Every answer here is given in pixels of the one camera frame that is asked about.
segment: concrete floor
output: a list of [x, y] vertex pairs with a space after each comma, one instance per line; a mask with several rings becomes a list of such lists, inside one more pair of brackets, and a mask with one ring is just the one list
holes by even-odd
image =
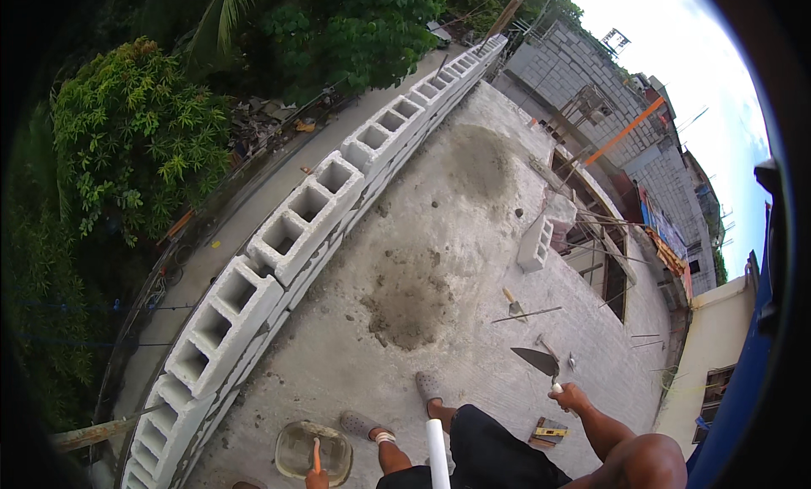
[[[229, 213], [228, 221], [220, 226], [212, 236], [212, 241], [219, 242], [218, 247], [206, 245], [197, 248], [184, 268], [183, 280], [169, 289], [162, 306], [181, 306], [195, 304], [208, 290], [212, 277], [217, 276], [228, 264], [239, 247], [256, 231], [256, 228], [269, 216], [279, 202], [285, 200], [291, 190], [299, 185], [306, 176], [300, 167], [315, 168], [330, 152], [337, 149], [340, 142], [346, 139], [353, 130], [388, 104], [393, 98], [408, 92], [411, 86], [422, 79], [428, 72], [438, 68], [445, 56], [456, 58], [466, 48], [452, 44], [446, 50], [434, 50], [423, 58], [417, 71], [403, 79], [402, 84], [391, 89], [378, 89], [362, 95], [356, 104], [345, 109], [330, 125], [321, 130], [310, 142], [305, 144], [273, 176], [257, 188], [238, 210]], [[287, 146], [295, 146], [291, 141]], [[152, 315], [152, 321], [141, 333], [141, 343], [171, 342], [177, 331], [183, 326], [189, 309], [160, 310]], [[122, 390], [118, 394], [114, 416], [121, 418], [136, 410], [144, 389], [152, 378], [158, 364], [166, 356], [166, 347], [142, 346], [132, 355], [127, 363]], [[124, 437], [112, 440], [114, 451], [118, 453]]]
[[[537, 126], [526, 128], [528, 119], [483, 82], [461, 102], [316, 279], [187, 487], [218, 486], [228, 470], [267, 487], [301, 488], [273, 465], [277, 434], [304, 419], [340, 428], [346, 409], [388, 424], [412, 462], [424, 463], [419, 370], [437, 373], [447, 405], [473, 403], [522, 440], [540, 416], [567, 424], [571, 435], [547, 454], [573, 478], [589, 473], [599, 459], [581, 424], [546, 397], [549, 377], [509, 350], [534, 347], [540, 333], [555, 351], [577, 358], [577, 370], [563, 367], [561, 381], [578, 383], [634, 432], [650, 431], [661, 391], [650, 370], [663, 366], [666, 352], [632, 349], [630, 336], [667, 333], [669, 314], [645, 265], [632, 263], [639, 282], [628, 293], [624, 324], [554, 251], [540, 272], [524, 275], [516, 265], [546, 186], [527, 158], [548, 159], [553, 145]], [[516, 208], [524, 210], [520, 219]], [[633, 241], [629, 251], [640, 256]], [[507, 314], [504, 286], [527, 312], [563, 310], [492, 324]], [[381, 476], [376, 446], [352, 442], [345, 486], [374, 487]]]

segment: beige wall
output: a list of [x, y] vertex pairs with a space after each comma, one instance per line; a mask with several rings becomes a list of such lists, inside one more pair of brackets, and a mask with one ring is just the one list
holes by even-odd
[[707, 372], [738, 362], [754, 310], [755, 290], [745, 276], [693, 298], [679, 370], [665, 396], [654, 431], [671, 436], [684, 459], [693, 453]]

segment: person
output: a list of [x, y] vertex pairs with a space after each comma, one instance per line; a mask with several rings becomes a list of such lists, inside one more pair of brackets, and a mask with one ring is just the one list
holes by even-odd
[[[603, 462], [596, 471], [572, 480], [549, 461], [546, 454], [510, 434], [500, 423], [473, 405], [449, 408], [444, 405], [438, 380], [418, 372], [417, 390], [429, 418], [442, 421], [451, 438], [456, 469], [451, 475], [454, 489], [552, 487], [632, 487], [669, 489], [687, 485], [687, 469], [678, 443], [660, 434], [635, 435], [623, 423], [597, 410], [574, 383], [563, 383], [562, 393], [549, 397], [564, 410], [573, 410], [583, 422], [594, 453]], [[383, 477], [377, 489], [431, 487], [431, 469], [411, 464], [397, 447], [390, 427], [384, 427], [360, 413], [346, 411], [341, 426], [350, 434], [378, 445]], [[327, 489], [326, 471], [307, 476], [307, 489]]]

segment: palm tree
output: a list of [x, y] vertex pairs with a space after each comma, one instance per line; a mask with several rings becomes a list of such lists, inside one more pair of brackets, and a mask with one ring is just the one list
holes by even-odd
[[258, 1], [147, 0], [136, 33], [185, 53], [188, 76], [199, 80], [227, 66], [234, 32]]

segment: orange pole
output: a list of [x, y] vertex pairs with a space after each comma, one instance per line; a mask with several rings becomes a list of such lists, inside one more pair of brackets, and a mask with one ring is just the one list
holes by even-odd
[[616, 144], [618, 140], [625, 137], [628, 134], [628, 132], [633, 130], [634, 127], [636, 125], [638, 125], [639, 123], [641, 123], [643, 119], [650, 116], [650, 114], [652, 112], [654, 112], [654, 110], [656, 110], [657, 107], [661, 106], [663, 102], [664, 102], [664, 98], [661, 98], [661, 97], [657, 98], [654, 103], [650, 104], [650, 107], [645, 109], [642, 112], [642, 114], [638, 115], [637, 118], [634, 119], [631, 123], [629, 123], [627, 127], [623, 128], [622, 131], [614, 137], [614, 139], [609, 140], [608, 144], [606, 144], [605, 146], [600, 148], [595, 154], [591, 155], [588, 158], [588, 160], [585, 161], [585, 164], [588, 166], [589, 164], [591, 164], [592, 162], [597, 160], [597, 158], [599, 158], [600, 155], [602, 155], [604, 152], [608, 151], [608, 149], [611, 148], [614, 144]]

